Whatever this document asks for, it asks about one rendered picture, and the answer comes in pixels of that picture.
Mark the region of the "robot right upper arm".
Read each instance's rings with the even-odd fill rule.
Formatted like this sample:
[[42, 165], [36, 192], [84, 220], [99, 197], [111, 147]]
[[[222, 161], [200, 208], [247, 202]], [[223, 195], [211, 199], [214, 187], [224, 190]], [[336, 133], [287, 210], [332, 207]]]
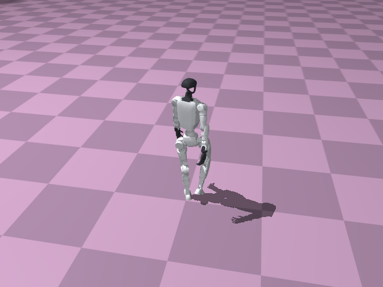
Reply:
[[201, 131], [204, 131], [205, 126], [207, 125], [207, 110], [208, 107], [205, 103], [197, 102], [197, 110], [199, 111], [199, 119], [200, 119], [200, 129]]

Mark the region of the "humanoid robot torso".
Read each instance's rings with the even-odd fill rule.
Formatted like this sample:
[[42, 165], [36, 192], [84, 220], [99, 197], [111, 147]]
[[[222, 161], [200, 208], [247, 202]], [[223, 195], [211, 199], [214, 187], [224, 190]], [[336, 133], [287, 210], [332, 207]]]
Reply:
[[200, 122], [200, 115], [196, 104], [200, 101], [192, 97], [192, 102], [185, 102], [182, 101], [183, 97], [185, 96], [182, 95], [177, 100], [177, 113], [181, 128], [186, 129], [183, 136], [184, 146], [198, 146], [196, 142], [198, 133], [195, 133], [194, 130]]

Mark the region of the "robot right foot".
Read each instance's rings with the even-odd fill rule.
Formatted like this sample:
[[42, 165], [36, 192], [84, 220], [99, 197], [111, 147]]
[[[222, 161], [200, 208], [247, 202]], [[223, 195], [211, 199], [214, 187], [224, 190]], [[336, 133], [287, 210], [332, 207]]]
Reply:
[[197, 195], [201, 195], [201, 194], [205, 194], [205, 192], [202, 190], [200, 190], [200, 188], [196, 189], [196, 191], [194, 192], [195, 194]]

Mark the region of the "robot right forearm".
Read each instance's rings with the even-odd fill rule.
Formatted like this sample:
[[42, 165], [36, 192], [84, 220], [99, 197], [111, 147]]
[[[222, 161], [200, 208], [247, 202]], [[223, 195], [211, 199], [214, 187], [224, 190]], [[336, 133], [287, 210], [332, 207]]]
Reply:
[[[209, 135], [209, 125], [205, 126], [204, 132], [201, 133], [202, 136], [202, 146], [205, 146], [205, 151], [208, 150], [208, 135]], [[201, 146], [201, 149], [202, 149]]]

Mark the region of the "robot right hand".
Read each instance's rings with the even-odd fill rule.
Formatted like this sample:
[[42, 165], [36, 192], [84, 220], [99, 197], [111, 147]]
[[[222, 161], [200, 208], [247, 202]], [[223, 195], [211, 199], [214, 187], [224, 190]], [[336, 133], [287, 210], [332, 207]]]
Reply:
[[201, 152], [202, 152], [202, 155], [201, 155], [201, 157], [200, 157], [200, 162], [199, 163], [196, 163], [197, 165], [202, 165], [202, 164], [204, 164], [204, 162], [205, 162], [205, 160], [206, 160], [206, 152], [207, 151], [205, 151], [205, 146], [202, 146], [202, 149], [201, 149]]

